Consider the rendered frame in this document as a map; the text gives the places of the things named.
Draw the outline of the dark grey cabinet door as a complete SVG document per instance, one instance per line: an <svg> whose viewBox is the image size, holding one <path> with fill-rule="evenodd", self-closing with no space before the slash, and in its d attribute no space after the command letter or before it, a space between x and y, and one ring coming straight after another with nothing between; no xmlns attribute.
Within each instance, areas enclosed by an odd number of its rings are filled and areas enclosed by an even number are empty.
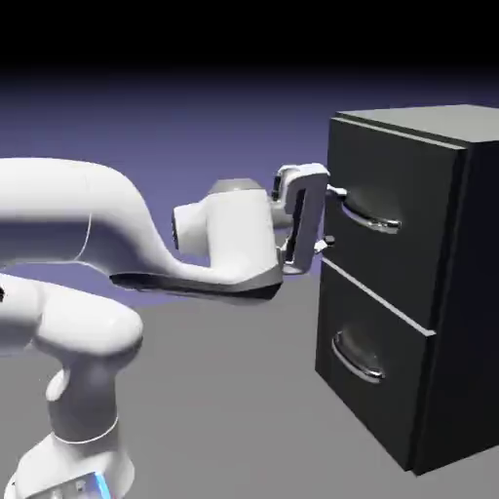
<svg viewBox="0 0 499 499"><path fill-rule="evenodd" d="M343 196L328 194L330 258L426 329L436 326L465 159L463 146L345 118L330 122L330 185L345 188L372 214L402 222L395 235L369 230L343 213Z"/></svg>
<svg viewBox="0 0 499 499"><path fill-rule="evenodd" d="M405 470L413 467L435 339L322 263L316 371Z"/></svg>

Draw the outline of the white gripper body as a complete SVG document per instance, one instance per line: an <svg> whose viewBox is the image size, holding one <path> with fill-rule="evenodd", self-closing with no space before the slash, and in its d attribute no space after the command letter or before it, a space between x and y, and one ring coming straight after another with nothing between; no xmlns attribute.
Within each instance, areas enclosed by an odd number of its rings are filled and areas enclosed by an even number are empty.
<svg viewBox="0 0 499 499"><path fill-rule="evenodd" d="M292 222L282 247L287 275L305 274L311 268L327 185L328 171L322 164L282 167L282 201Z"/></svg>

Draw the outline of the dark grey cabinet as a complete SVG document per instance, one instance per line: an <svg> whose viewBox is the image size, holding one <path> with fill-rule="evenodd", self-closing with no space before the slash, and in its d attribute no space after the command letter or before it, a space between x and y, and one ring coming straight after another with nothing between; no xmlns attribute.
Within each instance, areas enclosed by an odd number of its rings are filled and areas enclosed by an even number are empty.
<svg viewBox="0 0 499 499"><path fill-rule="evenodd" d="M334 118L466 149L436 326L423 327L436 339L413 467L407 470L419 476L499 446L499 108L455 104L351 110ZM415 323L336 265L331 249L323 252L322 263L339 268Z"/></svg>

